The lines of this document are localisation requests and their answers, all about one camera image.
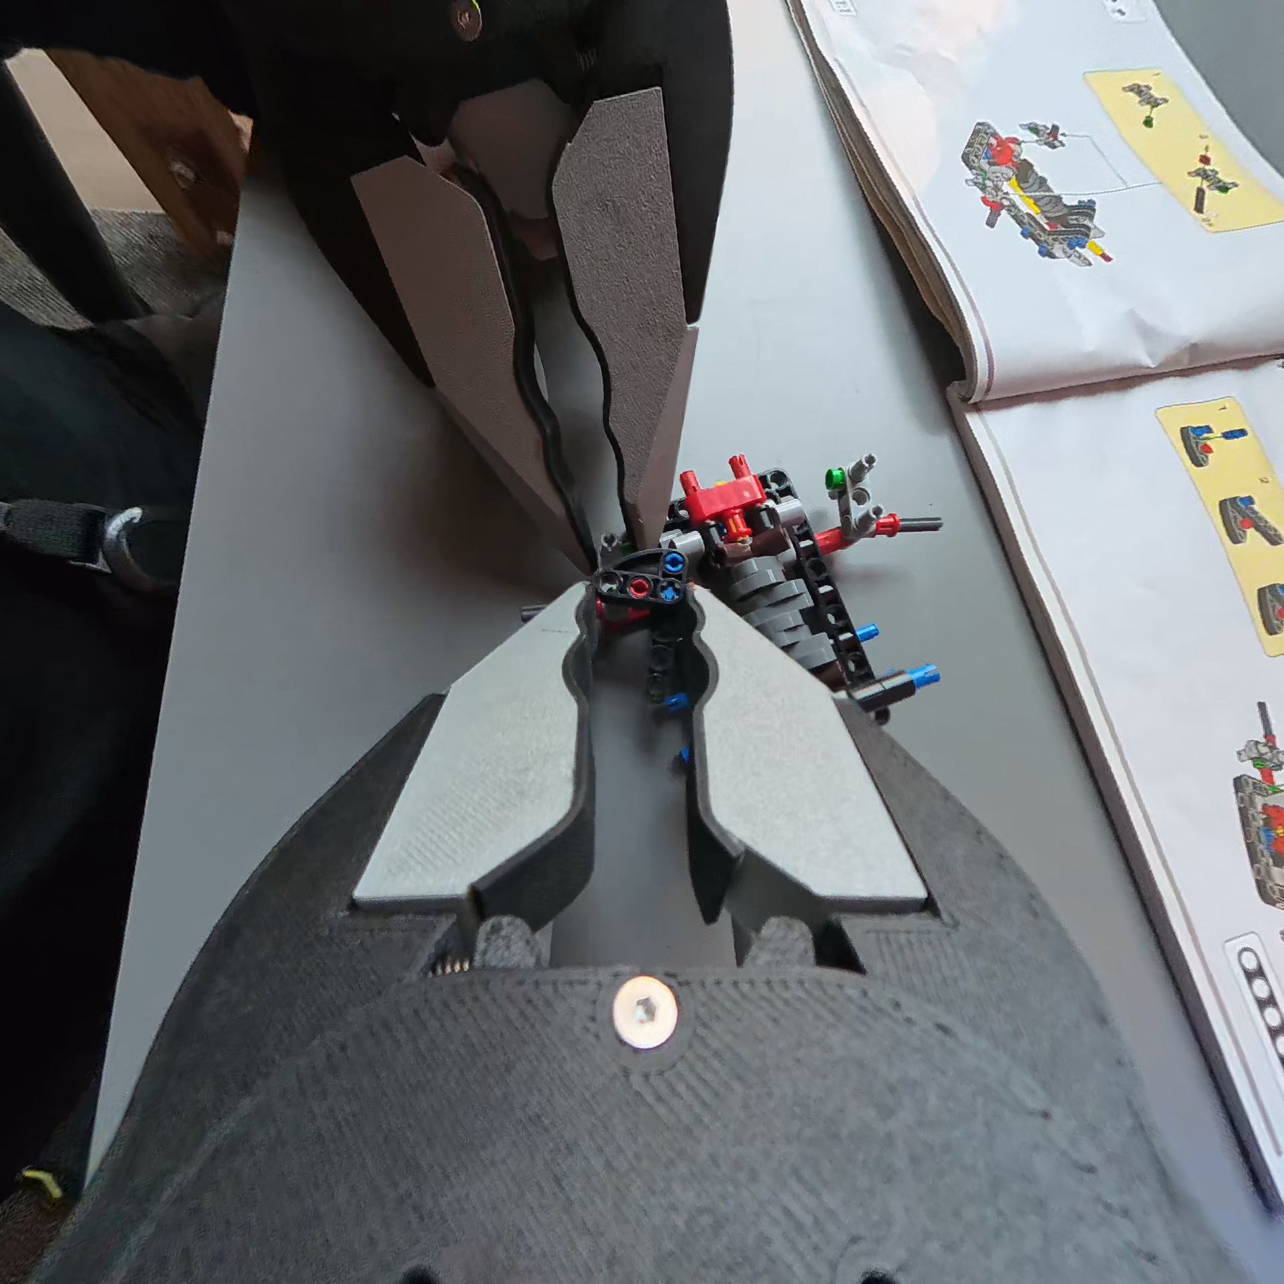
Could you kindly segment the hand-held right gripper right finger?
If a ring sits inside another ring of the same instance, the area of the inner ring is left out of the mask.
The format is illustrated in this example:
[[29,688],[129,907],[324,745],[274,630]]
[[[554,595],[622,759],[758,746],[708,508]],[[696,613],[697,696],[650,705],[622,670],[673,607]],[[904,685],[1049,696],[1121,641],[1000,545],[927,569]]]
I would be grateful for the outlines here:
[[688,861],[708,924],[913,913],[928,890],[829,688],[691,592]]

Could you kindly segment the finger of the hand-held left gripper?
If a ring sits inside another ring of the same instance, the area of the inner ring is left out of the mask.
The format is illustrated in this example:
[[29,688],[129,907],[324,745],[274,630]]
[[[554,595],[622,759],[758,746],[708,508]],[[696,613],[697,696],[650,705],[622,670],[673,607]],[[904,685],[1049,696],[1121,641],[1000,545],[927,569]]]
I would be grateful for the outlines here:
[[473,169],[395,158],[352,179],[436,390],[540,531],[584,574],[596,542],[535,363],[517,242]]
[[593,103],[551,184],[572,311],[604,387],[629,538],[662,538],[679,473],[699,331],[685,318],[659,88]]

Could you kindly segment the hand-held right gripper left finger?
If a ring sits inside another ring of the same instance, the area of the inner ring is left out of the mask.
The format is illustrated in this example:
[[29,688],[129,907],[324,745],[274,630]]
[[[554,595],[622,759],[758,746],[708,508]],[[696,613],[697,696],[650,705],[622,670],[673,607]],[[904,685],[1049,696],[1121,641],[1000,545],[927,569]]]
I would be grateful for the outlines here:
[[361,875],[355,905],[552,924],[589,884],[596,606],[567,589],[439,704]]

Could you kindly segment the black lego frame assembly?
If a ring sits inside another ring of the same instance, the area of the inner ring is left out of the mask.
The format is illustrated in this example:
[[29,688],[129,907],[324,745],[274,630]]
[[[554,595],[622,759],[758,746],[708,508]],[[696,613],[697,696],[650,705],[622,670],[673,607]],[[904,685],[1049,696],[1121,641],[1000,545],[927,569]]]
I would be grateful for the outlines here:
[[688,558],[687,601],[677,609],[636,612],[600,603],[595,574],[642,552],[629,538],[626,522],[621,532],[603,537],[600,566],[586,587],[589,629],[572,650],[572,675],[592,682],[603,639],[645,630],[648,702],[656,711],[688,713],[696,699],[685,685],[682,652],[694,635],[690,610],[696,607],[696,592],[707,589],[768,644],[879,725],[888,722],[895,705],[940,684],[934,664],[875,671],[869,644],[879,636],[879,627],[853,620],[830,560],[864,542],[937,534],[942,519],[905,517],[876,503],[870,485],[878,467],[873,453],[827,468],[824,490],[838,520],[826,529],[810,520],[788,471],[755,471],[745,454],[731,456],[728,467],[731,476],[711,487],[694,471],[679,476],[681,494],[670,502],[656,546]]

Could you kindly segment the small black lego subassembly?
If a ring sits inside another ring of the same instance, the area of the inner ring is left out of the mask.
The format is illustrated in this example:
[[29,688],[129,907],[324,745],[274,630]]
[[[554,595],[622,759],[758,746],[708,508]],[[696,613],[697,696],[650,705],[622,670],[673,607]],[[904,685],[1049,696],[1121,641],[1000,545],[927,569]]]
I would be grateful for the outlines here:
[[677,609],[687,601],[690,563],[673,548],[638,551],[593,577],[600,603],[636,612]]

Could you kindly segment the wooden table leg with bolts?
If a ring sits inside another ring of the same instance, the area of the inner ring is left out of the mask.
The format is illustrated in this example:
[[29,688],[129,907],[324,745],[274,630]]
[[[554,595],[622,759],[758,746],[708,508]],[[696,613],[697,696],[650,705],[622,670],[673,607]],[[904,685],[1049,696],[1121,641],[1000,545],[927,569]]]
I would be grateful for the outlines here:
[[179,80],[71,51],[49,57],[184,245],[223,265],[236,240],[253,121],[225,109],[201,78]]

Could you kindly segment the black office chair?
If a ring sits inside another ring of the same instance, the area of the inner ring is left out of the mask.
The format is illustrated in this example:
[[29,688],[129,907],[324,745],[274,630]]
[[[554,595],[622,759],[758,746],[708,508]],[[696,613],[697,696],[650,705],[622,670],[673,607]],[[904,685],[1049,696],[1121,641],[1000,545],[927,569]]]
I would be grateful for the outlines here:
[[2,66],[2,227],[86,321],[149,317],[124,280],[26,97]]

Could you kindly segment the white instruction booklet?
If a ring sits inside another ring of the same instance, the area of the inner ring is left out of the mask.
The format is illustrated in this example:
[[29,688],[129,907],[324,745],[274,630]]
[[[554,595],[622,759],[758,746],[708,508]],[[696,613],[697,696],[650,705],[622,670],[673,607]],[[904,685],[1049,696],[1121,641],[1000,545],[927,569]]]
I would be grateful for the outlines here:
[[1281,1210],[1281,176],[1156,3],[791,10]]

